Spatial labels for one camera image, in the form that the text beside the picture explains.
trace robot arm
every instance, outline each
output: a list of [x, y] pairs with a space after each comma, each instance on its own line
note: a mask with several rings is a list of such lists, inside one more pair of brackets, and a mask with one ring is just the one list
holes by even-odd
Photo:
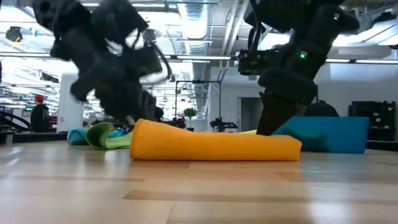
[[[325, 63], [333, 41], [342, 31], [359, 29], [359, 22], [334, 0], [250, 0], [245, 21], [256, 27], [250, 50], [238, 55], [242, 75], [259, 75], [264, 105], [257, 134], [271, 135], [317, 94], [313, 79]], [[257, 50], [261, 23], [280, 33], [293, 31], [289, 43], [271, 50]]]
[[210, 121], [210, 126], [213, 128], [217, 128], [217, 132], [224, 132], [225, 129], [237, 129], [238, 126], [232, 122], [224, 122], [223, 118], [216, 118], [214, 121]]
[[[105, 0], [92, 13], [77, 0], [33, 0], [37, 22], [55, 36], [51, 56], [71, 60], [79, 69], [78, 80], [70, 88], [80, 101], [95, 90], [105, 112], [121, 121], [126, 117], [154, 119], [155, 99], [143, 91], [140, 77], [161, 72], [159, 56], [168, 73], [171, 69], [155, 43], [136, 49], [126, 37], [148, 28], [147, 22], [127, 0]], [[123, 48], [112, 54], [108, 41]]]

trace wooden floor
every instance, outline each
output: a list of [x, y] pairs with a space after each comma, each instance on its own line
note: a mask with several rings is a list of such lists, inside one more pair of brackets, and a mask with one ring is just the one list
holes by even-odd
[[0, 223], [397, 224], [398, 153], [146, 162], [127, 150], [15, 144], [0, 148]]

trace orange cloth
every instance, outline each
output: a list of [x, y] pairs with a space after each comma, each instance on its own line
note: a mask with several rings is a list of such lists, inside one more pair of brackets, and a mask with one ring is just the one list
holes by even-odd
[[297, 161], [302, 143], [290, 136], [194, 133], [140, 119], [133, 130], [130, 158], [181, 161]]

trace blue cloth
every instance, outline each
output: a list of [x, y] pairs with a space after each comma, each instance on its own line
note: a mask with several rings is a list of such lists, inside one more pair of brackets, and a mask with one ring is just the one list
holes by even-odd
[[303, 143], [302, 151], [365, 152], [369, 118], [294, 116], [274, 134], [286, 134]]
[[[88, 145], [86, 140], [86, 133], [88, 128], [75, 128], [68, 131], [67, 143], [71, 146], [85, 146]], [[124, 130], [116, 129], [109, 134], [109, 138], [123, 137]]]
[[86, 141], [87, 128], [75, 128], [68, 131], [67, 142], [71, 146], [88, 145]]

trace doorway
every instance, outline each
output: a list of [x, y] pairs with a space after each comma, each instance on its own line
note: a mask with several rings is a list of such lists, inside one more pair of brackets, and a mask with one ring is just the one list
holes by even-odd
[[257, 129], [262, 112], [261, 99], [255, 97], [238, 98], [238, 126], [239, 131]]

